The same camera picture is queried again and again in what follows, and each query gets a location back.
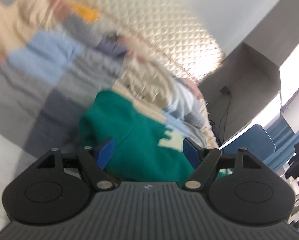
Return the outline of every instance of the bedding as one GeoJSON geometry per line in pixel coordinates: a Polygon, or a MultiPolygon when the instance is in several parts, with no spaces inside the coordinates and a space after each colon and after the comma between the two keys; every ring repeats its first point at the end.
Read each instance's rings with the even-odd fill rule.
{"type": "MultiPolygon", "coordinates": [[[[50,148],[77,149],[79,119],[102,90],[202,147],[217,146],[204,99],[130,40],[97,31],[98,21],[98,11],[73,0],[0,0],[0,198],[50,148]]],[[[0,229],[7,222],[0,199],[0,229]]]]}

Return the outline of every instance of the metal screw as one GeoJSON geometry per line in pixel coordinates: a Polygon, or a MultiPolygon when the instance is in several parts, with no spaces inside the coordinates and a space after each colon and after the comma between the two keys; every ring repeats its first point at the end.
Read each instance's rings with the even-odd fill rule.
{"type": "Polygon", "coordinates": [[[100,182],[97,183],[97,187],[101,189],[108,189],[113,186],[113,183],[111,183],[108,180],[101,180],[100,182]]]}
{"type": "Polygon", "coordinates": [[[189,180],[189,181],[185,182],[185,187],[190,188],[190,189],[197,189],[197,188],[201,187],[201,183],[199,183],[196,180],[189,180]]]}
{"type": "Polygon", "coordinates": [[[246,148],[246,147],[239,147],[239,151],[240,152],[245,152],[245,151],[247,151],[248,149],[246,148]]]}

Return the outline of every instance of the green garment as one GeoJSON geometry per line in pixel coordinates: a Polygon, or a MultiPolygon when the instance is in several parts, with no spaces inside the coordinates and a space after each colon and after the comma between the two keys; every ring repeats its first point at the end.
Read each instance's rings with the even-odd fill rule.
{"type": "Polygon", "coordinates": [[[97,94],[81,117],[79,129],[84,146],[114,138],[115,153],[105,170],[120,180],[176,181],[182,185],[194,171],[182,151],[160,143],[162,138],[172,142],[166,135],[170,129],[138,113],[129,100],[112,91],[97,94]]]}

